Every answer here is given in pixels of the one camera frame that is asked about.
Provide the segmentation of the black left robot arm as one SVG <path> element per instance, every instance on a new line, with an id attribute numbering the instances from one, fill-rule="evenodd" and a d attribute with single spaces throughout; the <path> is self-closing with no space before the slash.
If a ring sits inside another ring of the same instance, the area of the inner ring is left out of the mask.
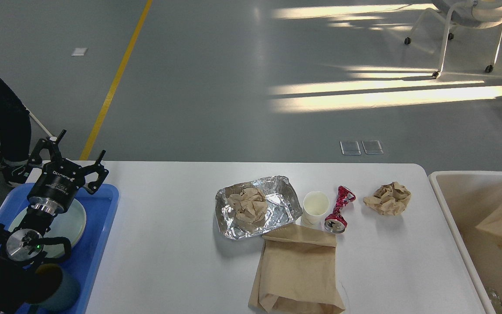
<path id="1" fill-rule="evenodd" d="M 105 151 L 82 166 L 62 156 L 63 136 L 38 141 L 37 181 L 0 209 L 0 314 L 82 314 L 88 304 L 119 193 L 104 183 Z"/>

